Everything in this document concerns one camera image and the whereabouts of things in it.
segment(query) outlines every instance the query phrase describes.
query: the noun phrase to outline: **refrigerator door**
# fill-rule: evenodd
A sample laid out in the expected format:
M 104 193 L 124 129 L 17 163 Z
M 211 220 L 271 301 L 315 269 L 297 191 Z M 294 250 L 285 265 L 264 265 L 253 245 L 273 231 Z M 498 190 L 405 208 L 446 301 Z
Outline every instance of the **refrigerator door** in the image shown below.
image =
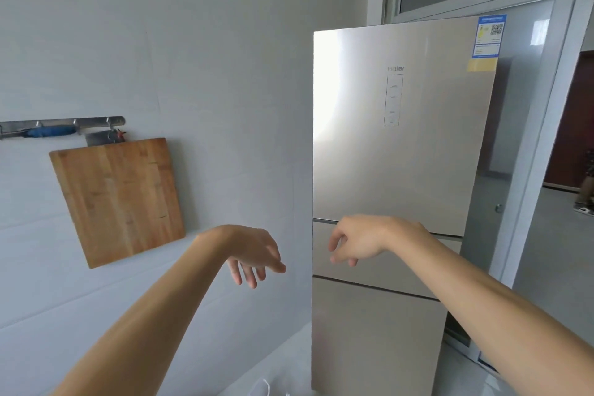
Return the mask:
M 386 290 L 435 297 L 423 282 L 396 255 L 384 252 L 368 260 L 360 260 L 351 268 L 347 263 L 330 263 L 328 240 L 334 228 L 333 224 L 314 222 L 313 273 L 346 282 L 354 282 Z M 456 253 L 460 252 L 461 241 L 442 240 Z
M 314 218 L 397 215 L 463 236 L 495 76 L 469 71 L 477 25 L 314 34 Z
M 446 308 L 314 278 L 311 386 L 328 396 L 430 396 Z

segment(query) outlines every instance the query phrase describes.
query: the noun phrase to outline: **hook rack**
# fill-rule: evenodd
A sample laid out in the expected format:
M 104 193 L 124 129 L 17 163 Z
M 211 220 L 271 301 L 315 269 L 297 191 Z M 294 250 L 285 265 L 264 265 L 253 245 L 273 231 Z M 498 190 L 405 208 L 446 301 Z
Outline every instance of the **hook rack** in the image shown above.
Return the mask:
M 35 127 L 54 127 L 74 125 L 76 129 L 91 129 L 94 127 L 118 127 L 126 123 L 123 116 L 103 116 L 92 118 L 66 119 L 38 119 L 35 121 L 0 121 L 0 136 L 3 133 L 13 133 Z

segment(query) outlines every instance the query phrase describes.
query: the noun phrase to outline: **blue handle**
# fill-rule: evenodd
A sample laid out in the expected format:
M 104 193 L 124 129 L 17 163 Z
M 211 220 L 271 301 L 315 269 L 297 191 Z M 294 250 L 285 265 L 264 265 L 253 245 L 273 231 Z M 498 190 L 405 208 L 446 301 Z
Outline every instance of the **blue handle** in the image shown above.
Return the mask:
M 45 138 L 49 136 L 64 136 L 76 133 L 75 126 L 54 126 L 54 127 L 35 127 L 27 130 L 23 137 L 25 138 Z

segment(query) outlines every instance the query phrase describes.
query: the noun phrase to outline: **hand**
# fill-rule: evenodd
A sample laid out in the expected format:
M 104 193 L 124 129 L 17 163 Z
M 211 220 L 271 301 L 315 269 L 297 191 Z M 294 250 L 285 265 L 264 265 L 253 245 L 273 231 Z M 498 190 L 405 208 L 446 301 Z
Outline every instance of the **hand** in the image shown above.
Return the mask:
M 427 235 L 431 236 L 419 222 L 390 216 L 346 216 L 330 236 L 330 261 L 348 260 L 350 266 L 355 266 L 360 259 L 375 257 L 384 250 L 393 251 L 399 243 L 417 242 Z
M 220 226 L 227 230 L 227 243 L 230 247 L 230 258 L 227 265 L 231 270 L 231 276 L 237 285 L 241 285 L 241 272 L 243 269 L 245 280 L 249 287 L 258 286 L 253 268 L 256 268 L 258 279 L 266 278 L 266 267 L 273 272 L 284 273 L 287 267 L 280 261 L 278 246 L 270 233 L 263 228 L 251 228 L 244 226 Z

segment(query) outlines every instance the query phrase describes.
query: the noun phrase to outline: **refrigerator control panel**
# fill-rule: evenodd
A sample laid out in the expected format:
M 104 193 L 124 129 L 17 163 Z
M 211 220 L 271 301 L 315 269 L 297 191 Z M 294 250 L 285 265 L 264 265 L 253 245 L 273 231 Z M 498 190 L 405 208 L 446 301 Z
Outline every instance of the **refrigerator control panel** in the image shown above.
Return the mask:
M 400 121 L 403 74 L 390 74 L 385 89 L 384 126 L 397 126 Z

